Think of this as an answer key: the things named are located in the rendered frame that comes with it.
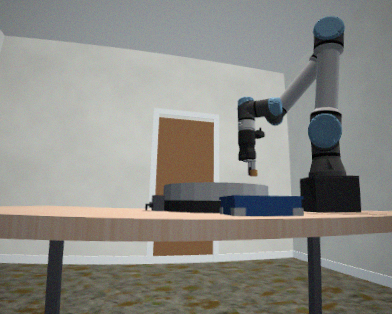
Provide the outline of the blue crate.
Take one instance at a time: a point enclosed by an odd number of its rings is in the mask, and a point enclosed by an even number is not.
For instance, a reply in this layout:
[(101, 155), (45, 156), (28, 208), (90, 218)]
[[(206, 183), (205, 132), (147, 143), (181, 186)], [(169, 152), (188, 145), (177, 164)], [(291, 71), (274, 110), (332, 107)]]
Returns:
[(304, 199), (304, 196), (224, 196), (219, 197), (221, 200), (220, 214), (231, 216), (304, 216), (301, 199)]

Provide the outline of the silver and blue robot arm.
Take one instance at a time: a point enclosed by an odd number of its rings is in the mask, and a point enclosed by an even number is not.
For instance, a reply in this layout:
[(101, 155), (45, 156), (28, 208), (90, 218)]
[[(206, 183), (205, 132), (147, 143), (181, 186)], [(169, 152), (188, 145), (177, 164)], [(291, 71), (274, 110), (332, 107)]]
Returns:
[(342, 114), (338, 111), (339, 55), (344, 50), (344, 30), (344, 22), (336, 16), (320, 19), (314, 26), (314, 53), (309, 63), (280, 97), (238, 100), (238, 121), (265, 117), (277, 126), (316, 79), (315, 110), (310, 114), (308, 127), (312, 151), (309, 176), (346, 176), (340, 157)]

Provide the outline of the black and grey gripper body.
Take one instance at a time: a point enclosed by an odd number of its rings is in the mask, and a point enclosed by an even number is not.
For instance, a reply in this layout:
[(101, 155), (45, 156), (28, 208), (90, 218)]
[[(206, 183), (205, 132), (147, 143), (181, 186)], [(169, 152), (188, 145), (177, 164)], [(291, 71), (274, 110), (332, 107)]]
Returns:
[(255, 130), (255, 121), (251, 119), (244, 119), (238, 121), (238, 145), (239, 154), (238, 160), (243, 161), (246, 159), (256, 159), (255, 151), (255, 135), (256, 139), (265, 137), (265, 132)]

